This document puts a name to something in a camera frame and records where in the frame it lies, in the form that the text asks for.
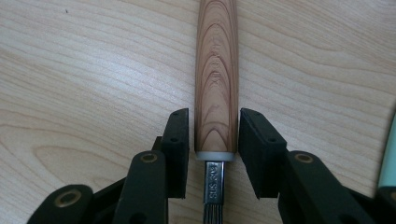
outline black clamp jaw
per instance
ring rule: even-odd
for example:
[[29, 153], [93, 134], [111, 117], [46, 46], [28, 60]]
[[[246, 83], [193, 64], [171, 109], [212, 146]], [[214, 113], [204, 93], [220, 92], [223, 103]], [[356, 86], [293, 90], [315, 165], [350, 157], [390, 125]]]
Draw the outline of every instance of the black clamp jaw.
[[278, 199], [283, 223], [369, 224], [396, 219], [396, 188], [373, 199], [343, 187], [315, 155], [286, 149], [259, 112], [242, 108], [238, 150], [257, 198]]
[[[285, 139], [261, 113], [242, 108], [238, 150], [257, 198], [279, 198], [287, 224], [392, 223], [396, 188], [373, 199], [343, 187], [315, 155], [288, 152]], [[28, 223], [168, 223], [168, 198], [185, 198], [189, 111], [172, 113], [152, 150], [134, 156], [128, 175], [96, 193], [84, 185], [57, 189]]]
[[84, 185], [57, 189], [28, 224], [168, 223], [168, 198], [185, 198], [189, 164], [189, 109], [173, 112], [151, 151], [134, 156], [128, 175], [92, 193]]

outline wooden surface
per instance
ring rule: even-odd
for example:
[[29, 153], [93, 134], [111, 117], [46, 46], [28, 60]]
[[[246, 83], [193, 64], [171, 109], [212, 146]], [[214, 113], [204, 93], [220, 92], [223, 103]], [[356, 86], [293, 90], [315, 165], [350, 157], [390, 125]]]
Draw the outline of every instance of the wooden surface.
[[[188, 107], [199, 1], [0, 1], [0, 223], [24, 223], [67, 184], [97, 191]], [[372, 195], [396, 105], [396, 3], [237, 1], [239, 106], [289, 150], [312, 152]], [[201, 223], [204, 164], [191, 144], [187, 199], [170, 223]], [[279, 223], [227, 165], [225, 223]]]
[[235, 0], [203, 0], [195, 66], [195, 151], [236, 152], [238, 24]]

